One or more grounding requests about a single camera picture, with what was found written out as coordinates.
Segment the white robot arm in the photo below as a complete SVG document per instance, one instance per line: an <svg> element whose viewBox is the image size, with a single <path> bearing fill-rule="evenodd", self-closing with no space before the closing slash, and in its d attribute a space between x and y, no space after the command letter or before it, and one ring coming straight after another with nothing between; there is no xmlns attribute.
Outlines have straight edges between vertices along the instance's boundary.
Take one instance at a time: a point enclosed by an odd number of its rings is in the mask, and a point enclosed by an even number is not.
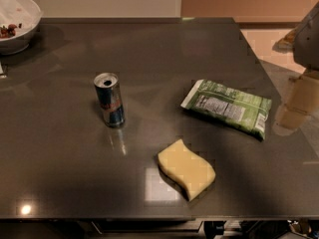
<svg viewBox="0 0 319 239"><path fill-rule="evenodd" d="M319 108L319 2L297 26L293 59L305 71L288 80L273 127L289 135L301 127Z"/></svg>

